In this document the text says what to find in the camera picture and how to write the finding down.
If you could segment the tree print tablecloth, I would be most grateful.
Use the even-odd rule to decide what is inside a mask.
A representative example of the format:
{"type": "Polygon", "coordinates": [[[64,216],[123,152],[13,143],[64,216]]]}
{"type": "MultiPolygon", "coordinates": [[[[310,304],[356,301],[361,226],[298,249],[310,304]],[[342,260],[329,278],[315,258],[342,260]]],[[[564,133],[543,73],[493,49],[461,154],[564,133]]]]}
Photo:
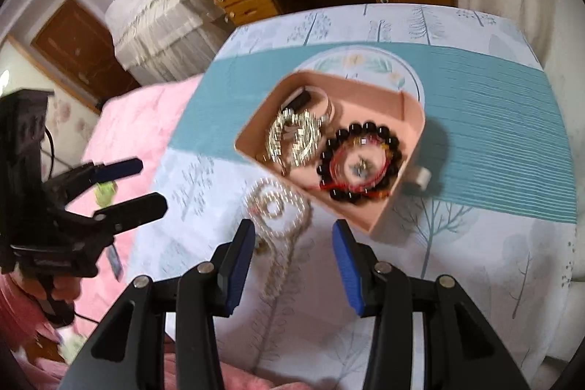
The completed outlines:
{"type": "Polygon", "coordinates": [[[332,245],[356,239],[410,277],[451,275],[525,380],[567,301],[577,211],[568,137],[525,36],[492,14],[353,5],[239,28],[191,96],[137,233],[132,275],[180,276],[251,219],[223,361],[278,383],[358,389],[372,319],[332,245]]]}

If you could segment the floral cream curtain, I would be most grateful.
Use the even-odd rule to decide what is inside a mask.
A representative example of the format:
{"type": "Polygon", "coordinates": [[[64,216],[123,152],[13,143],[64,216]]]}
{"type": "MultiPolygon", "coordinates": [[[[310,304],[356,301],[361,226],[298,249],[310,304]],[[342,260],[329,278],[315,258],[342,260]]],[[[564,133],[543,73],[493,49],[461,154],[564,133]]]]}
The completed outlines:
{"type": "Polygon", "coordinates": [[[543,364],[558,371],[584,337],[584,2],[458,0],[458,4],[517,23],[546,72],[567,128],[577,192],[576,263],[568,303],[543,364]]]}

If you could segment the pink quilt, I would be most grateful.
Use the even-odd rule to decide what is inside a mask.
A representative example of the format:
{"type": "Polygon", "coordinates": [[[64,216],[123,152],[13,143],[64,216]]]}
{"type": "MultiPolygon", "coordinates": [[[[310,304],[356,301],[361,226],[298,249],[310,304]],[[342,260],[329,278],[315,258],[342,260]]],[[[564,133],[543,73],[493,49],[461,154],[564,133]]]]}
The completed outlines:
{"type": "MultiPolygon", "coordinates": [[[[150,191],[177,122],[201,80],[198,74],[181,82],[142,87],[106,103],[82,160],[111,163],[139,158],[143,162],[140,174],[117,183],[115,204],[150,191]]],[[[130,231],[116,236],[115,247],[122,265],[120,278],[115,277],[103,254],[98,260],[98,275],[82,281],[81,296],[76,302],[76,311],[82,317],[73,325],[78,334],[89,336],[95,323],[126,288],[135,235],[135,231],[130,231]]]]}

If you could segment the brown wooden door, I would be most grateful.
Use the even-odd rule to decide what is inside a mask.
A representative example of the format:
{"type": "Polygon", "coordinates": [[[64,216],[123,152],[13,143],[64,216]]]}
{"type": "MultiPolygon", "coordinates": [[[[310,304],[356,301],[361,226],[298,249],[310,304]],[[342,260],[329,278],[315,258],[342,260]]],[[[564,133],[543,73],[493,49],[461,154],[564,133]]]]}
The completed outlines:
{"type": "Polygon", "coordinates": [[[39,29],[32,46],[95,98],[98,109],[140,87],[116,58],[110,32],[78,0],[64,0],[39,29]]]}

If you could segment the pink jewelry tray box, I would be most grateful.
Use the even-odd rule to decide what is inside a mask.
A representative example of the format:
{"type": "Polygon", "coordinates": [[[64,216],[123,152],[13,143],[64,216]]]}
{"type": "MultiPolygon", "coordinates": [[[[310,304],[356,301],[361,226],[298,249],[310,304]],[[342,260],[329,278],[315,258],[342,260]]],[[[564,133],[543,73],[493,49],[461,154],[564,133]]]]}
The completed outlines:
{"type": "Polygon", "coordinates": [[[426,118],[411,94],[302,70],[284,76],[235,140],[243,158],[370,236],[381,235],[404,184],[429,184],[415,163],[426,118]],[[335,106],[331,123],[308,111],[280,111],[301,86],[323,89],[335,106]]]}

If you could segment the green paper scrap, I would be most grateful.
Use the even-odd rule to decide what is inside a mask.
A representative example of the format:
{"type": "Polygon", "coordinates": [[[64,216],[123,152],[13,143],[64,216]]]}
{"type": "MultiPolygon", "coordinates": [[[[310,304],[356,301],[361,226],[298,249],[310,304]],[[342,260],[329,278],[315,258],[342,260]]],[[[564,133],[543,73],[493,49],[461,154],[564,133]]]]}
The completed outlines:
{"type": "Polygon", "coordinates": [[[99,183],[94,190],[96,205],[100,208],[107,208],[114,202],[118,187],[114,181],[99,183]]]}

